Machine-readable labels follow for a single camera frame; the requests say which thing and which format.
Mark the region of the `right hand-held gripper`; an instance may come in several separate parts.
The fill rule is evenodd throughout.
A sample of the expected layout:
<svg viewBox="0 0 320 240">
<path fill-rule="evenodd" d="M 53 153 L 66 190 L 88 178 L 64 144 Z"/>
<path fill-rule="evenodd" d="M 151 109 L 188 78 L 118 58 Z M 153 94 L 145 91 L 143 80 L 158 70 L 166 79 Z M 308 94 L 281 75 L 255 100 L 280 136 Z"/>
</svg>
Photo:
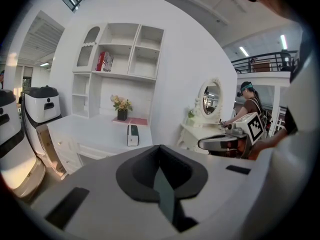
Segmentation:
<svg viewBox="0 0 320 240">
<path fill-rule="evenodd" d="M 253 112 L 229 124 L 225 133 L 202 138 L 197 145 L 207 151 L 234 150 L 236 158 L 247 159 L 253 145 L 263 136 L 264 126 L 258 113 Z"/>
</svg>

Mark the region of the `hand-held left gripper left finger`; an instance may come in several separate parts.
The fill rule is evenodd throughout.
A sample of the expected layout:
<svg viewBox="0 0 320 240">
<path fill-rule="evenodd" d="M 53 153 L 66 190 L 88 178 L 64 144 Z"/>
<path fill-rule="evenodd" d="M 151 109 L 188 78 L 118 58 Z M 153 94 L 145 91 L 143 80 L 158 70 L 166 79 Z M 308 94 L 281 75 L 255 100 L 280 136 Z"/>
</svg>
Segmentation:
<svg viewBox="0 0 320 240">
<path fill-rule="evenodd" d="M 83 166 L 44 191 L 31 205 L 32 210 L 46 218 L 74 188 L 82 188 L 88 195 L 64 229 L 50 226 L 60 239 L 162 240 L 178 235 L 158 204 L 135 201 L 118 186 L 118 167 L 149 149 L 133 149 Z"/>
</svg>

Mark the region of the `yellow flower bouquet black pot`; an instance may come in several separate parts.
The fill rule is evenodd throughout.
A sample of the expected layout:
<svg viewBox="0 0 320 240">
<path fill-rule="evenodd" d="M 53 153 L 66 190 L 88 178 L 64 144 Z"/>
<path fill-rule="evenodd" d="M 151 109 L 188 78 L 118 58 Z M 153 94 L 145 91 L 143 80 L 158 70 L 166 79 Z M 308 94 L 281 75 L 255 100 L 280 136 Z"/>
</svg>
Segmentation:
<svg viewBox="0 0 320 240">
<path fill-rule="evenodd" d="M 131 101 L 118 95 L 111 95 L 110 100 L 113 102 L 114 110 L 117 111 L 117 120 L 126 121 L 128 119 L 128 111 L 133 110 Z"/>
</svg>

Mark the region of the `white printed flag book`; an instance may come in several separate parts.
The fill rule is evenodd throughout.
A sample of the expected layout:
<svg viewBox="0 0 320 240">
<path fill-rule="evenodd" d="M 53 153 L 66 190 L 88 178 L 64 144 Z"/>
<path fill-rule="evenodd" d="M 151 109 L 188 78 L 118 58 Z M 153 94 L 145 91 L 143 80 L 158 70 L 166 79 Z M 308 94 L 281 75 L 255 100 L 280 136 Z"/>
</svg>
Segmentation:
<svg viewBox="0 0 320 240">
<path fill-rule="evenodd" d="M 114 56 L 110 54 L 108 51 L 102 52 L 101 55 L 102 55 L 101 71 L 111 72 Z"/>
</svg>

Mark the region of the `oval cream-framed mirror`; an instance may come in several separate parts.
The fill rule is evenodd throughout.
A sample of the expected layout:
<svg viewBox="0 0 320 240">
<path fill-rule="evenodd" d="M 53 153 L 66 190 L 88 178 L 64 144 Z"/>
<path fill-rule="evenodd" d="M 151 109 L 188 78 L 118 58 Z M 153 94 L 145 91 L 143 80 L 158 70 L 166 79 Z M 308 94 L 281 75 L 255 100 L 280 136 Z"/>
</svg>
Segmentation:
<svg viewBox="0 0 320 240">
<path fill-rule="evenodd" d="M 223 92 L 218 77 L 205 81 L 199 91 L 200 99 L 200 121 L 203 124 L 219 124 L 221 121 L 221 110 Z"/>
</svg>

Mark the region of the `white black robot machine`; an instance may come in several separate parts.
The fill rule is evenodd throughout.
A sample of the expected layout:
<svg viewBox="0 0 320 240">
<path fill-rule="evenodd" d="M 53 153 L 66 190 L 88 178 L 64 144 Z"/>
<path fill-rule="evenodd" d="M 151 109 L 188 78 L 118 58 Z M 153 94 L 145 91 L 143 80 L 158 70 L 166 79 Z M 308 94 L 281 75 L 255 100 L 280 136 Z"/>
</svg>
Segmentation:
<svg viewBox="0 0 320 240">
<path fill-rule="evenodd" d="M 45 151 L 38 137 L 37 127 L 62 117 L 59 93 L 56 88 L 48 85 L 27 87 L 21 92 L 19 103 L 26 137 L 34 153 L 43 159 Z"/>
<path fill-rule="evenodd" d="M 20 199 L 30 199 L 46 174 L 35 155 L 19 117 L 16 96 L 0 89 L 0 175 Z"/>
</svg>

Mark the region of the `person's right forearm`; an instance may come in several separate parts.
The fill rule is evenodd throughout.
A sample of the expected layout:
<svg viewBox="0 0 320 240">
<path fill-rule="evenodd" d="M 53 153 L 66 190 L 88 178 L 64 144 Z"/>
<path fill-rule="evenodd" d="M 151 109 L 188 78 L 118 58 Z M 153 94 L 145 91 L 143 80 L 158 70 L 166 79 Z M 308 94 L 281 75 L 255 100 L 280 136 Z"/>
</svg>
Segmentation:
<svg viewBox="0 0 320 240">
<path fill-rule="evenodd" d="M 255 161 L 259 153 L 268 148 L 274 148 L 277 146 L 277 144 L 284 139 L 288 135 L 288 132 L 285 128 L 282 128 L 280 131 L 278 131 L 275 135 L 269 138 L 264 138 L 261 140 L 258 140 L 253 146 L 251 153 L 248 157 L 249 160 Z"/>
</svg>

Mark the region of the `red book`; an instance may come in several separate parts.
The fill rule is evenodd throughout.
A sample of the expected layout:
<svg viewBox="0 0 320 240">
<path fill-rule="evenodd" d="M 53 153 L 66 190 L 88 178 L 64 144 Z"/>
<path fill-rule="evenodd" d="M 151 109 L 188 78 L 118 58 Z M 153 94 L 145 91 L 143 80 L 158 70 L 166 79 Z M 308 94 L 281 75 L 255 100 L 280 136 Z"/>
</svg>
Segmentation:
<svg viewBox="0 0 320 240">
<path fill-rule="evenodd" d="M 95 69 L 97 72 L 100 72 L 104 68 L 105 53 L 106 53 L 105 51 L 102 51 L 99 54 L 98 61 L 97 61 L 97 66 L 96 66 L 96 69 Z"/>
</svg>

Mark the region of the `black balcony railing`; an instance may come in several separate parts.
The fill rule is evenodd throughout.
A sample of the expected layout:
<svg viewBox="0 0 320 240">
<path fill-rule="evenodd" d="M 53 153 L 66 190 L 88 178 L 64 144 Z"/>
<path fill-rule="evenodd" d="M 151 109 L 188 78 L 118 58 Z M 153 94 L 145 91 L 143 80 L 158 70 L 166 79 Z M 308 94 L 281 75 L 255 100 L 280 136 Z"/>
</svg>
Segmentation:
<svg viewBox="0 0 320 240">
<path fill-rule="evenodd" d="M 232 61 L 237 74 L 288 72 L 294 64 L 297 50 L 282 50 Z"/>
</svg>

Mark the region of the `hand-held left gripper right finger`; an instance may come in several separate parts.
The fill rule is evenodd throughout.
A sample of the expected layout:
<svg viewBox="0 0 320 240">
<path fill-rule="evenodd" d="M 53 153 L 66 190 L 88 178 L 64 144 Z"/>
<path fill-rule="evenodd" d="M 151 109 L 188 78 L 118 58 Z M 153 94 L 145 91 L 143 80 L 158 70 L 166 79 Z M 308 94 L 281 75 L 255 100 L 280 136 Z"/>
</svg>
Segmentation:
<svg viewBox="0 0 320 240">
<path fill-rule="evenodd" d="M 174 165 L 176 233 L 161 240 L 244 240 L 246 221 L 265 183 L 271 161 L 196 153 L 160 145 L 161 166 Z"/>
</svg>

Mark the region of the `white desk with shelves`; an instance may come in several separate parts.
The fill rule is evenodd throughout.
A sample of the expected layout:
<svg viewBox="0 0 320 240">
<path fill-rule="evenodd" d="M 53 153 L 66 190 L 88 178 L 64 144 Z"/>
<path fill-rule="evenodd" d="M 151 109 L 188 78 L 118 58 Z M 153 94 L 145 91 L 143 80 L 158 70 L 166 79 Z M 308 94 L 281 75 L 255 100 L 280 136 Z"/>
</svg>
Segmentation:
<svg viewBox="0 0 320 240">
<path fill-rule="evenodd" d="M 151 146 L 151 120 L 164 30 L 138 23 L 98 23 L 77 42 L 70 83 L 71 114 L 48 125 L 53 146 L 68 174 L 99 159 Z M 113 55 L 111 72 L 96 71 L 101 52 Z M 132 103 L 139 145 L 127 146 L 127 127 L 114 123 L 111 95 Z"/>
</svg>

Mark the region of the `small white flower vase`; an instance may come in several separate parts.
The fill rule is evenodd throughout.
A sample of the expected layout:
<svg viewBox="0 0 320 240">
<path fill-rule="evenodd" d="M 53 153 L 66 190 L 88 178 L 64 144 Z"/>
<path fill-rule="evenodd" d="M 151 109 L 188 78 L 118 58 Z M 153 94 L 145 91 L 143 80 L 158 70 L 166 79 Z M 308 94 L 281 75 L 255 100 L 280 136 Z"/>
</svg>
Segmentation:
<svg viewBox="0 0 320 240">
<path fill-rule="evenodd" d="M 190 109 L 187 113 L 187 121 L 186 124 L 193 127 L 193 128 L 199 128 L 198 124 L 198 117 L 199 117 L 199 111 L 197 107 L 194 107 L 193 109 Z"/>
</svg>

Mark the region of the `cream ornate dressing table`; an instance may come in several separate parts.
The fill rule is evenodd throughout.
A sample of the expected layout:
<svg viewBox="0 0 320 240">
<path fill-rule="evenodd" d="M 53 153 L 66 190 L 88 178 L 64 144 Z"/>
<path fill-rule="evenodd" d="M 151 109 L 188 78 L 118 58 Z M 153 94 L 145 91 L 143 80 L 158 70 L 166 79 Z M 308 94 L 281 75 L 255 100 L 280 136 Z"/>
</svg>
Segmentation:
<svg viewBox="0 0 320 240">
<path fill-rule="evenodd" d="M 198 147 L 198 141 L 200 139 L 211 137 L 215 135 L 221 135 L 225 133 L 225 129 L 221 127 L 220 124 L 205 124 L 200 120 L 200 105 L 196 104 L 198 108 L 198 128 L 191 127 L 187 125 L 187 118 L 181 124 L 180 138 L 177 141 L 177 146 L 186 150 L 190 150 L 196 153 L 206 154 L 209 152 L 207 150 Z"/>
</svg>

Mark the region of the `green and white box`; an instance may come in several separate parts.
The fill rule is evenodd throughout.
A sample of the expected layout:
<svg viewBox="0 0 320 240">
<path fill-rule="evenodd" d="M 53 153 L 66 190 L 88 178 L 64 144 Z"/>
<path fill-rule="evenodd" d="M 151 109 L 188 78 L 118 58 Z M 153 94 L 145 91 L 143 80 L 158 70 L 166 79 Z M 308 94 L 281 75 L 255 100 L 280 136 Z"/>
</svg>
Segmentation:
<svg viewBox="0 0 320 240">
<path fill-rule="evenodd" d="M 129 124 L 127 126 L 127 146 L 137 147 L 140 142 L 139 129 L 137 125 Z"/>
</svg>

